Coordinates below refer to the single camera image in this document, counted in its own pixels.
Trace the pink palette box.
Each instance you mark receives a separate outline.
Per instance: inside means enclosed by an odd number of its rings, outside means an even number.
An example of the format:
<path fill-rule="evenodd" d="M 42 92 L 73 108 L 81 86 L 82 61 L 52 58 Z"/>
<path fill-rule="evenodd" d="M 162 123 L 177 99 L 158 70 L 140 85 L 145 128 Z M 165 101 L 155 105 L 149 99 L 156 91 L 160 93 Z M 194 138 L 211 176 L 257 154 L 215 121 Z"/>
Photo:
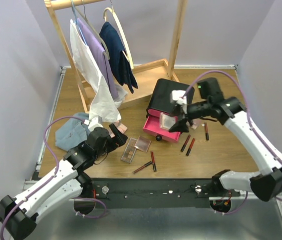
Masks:
<path fill-rule="evenodd" d="M 124 134 L 127 130 L 128 130 L 128 127 L 125 126 L 124 124 L 122 124 L 121 122 L 117 121 L 117 122 L 114 122 L 114 125 L 118 128 L 118 130 Z M 111 129 L 109 129 L 109 134 L 110 136 L 113 138 L 115 135 L 113 133 L 113 131 Z"/>

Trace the small pink square palette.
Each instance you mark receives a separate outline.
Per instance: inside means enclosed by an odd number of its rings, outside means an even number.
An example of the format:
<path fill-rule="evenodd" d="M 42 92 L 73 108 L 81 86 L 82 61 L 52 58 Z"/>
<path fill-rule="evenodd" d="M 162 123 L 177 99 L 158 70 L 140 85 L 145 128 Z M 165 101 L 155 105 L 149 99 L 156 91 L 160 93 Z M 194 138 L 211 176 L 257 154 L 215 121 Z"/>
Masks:
<path fill-rule="evenodd" d="M 164 112 L 160 113 L 159 116 L 159 127 L 164 130 L 169 130 L 177 121 L 177 118 L 174 116 L 169 116 Z"/>

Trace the long clear eyeshadow palette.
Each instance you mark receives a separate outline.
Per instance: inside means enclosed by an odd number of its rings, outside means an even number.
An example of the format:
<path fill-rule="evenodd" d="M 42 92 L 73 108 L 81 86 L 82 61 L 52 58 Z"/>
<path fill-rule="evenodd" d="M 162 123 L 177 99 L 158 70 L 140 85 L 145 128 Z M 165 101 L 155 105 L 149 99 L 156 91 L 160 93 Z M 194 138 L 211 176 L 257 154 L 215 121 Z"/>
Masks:
<path fill-rule="evenodd" d="M 137 139 L 135 138 L 130 138 L 129 141 L 128 141 L 128 144 L 122 154 L 122 157 L 121 157 L 121 160 L 125 163 L 131 163 L 134 156 L 135 156 L 135 153 L 136 153 L 136 148 L 135 148 L 135 144 L 137 142 Z"/>

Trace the pink drawer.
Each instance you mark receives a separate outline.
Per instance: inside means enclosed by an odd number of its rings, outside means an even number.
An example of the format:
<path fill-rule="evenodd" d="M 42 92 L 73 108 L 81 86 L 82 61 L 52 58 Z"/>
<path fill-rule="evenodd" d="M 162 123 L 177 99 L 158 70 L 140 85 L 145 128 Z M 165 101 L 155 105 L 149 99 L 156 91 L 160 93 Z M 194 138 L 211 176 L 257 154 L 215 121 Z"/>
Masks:
<path fill-rule="evenodd" d="M 168 130 L 160 128 L 159 118 L 150 115 L 145 121 L 143 131 L 154 136 L 158 142 L 164 140 L 177 143 L 181 134 L 180 132 L 168 132 Z"/>

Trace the black drawer organizer box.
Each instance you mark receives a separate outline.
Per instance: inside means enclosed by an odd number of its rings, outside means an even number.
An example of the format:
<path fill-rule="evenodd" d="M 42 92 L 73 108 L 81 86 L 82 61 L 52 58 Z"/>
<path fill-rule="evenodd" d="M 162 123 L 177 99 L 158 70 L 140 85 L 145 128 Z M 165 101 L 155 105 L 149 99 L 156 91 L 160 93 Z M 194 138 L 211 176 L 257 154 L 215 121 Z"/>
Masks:
<path fill-rule="evenodd" d="M 171 92 L 173 90 L 185 91 L 188 86 L 188 84 L 173 80 L 158 79 L 146 109 L 146 117 L 159 117 L 160 112 L 169 114 L 174 108 L 174 105 L 170 102 Z"/>

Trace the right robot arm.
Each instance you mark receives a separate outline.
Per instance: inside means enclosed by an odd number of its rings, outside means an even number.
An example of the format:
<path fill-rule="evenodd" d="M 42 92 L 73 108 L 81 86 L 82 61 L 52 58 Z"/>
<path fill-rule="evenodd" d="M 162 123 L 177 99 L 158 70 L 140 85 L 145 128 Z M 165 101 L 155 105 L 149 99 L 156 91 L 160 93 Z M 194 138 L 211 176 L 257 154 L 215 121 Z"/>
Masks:
<path fill-rule="evenodd" d="M 282 192 L 282 153 L 253 124 L 247 108 L 236 97 L 224 97 L 216 78 L 200 80 L 197 87 L 202 101 L 192 104 L 187 101 L 190 86 L 187 90 L 171 91 L 174 108 L 170 116 L 178 120 L 169 132 L 187 133 L 193 120 L 213 117 L 237 137 L 258 167 L 256 172 L 223 170 L 197 192 L 213 196 L 222 196 L 228 190 L 253 192 L 264 202 L 276 197 Z"/>

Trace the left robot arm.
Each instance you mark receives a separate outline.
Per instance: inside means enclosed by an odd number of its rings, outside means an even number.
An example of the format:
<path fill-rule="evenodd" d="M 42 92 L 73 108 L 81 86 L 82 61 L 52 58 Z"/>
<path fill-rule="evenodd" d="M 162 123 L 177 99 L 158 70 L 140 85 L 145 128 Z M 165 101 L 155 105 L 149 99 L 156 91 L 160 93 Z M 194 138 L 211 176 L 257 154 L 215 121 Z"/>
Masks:
<path fill-rule="evenodd" d="M 0 201 L 0 239 L 8 231 L 15 240 L 23 240 L 49 212 L 70 199 L 97 202 L 92 179 L 84 172 L 95 161 L 125 145 L 128 137 L 114 124 L 91 128 L 87 139 L 67 151 L 45 177 L 15 197 Z"/>

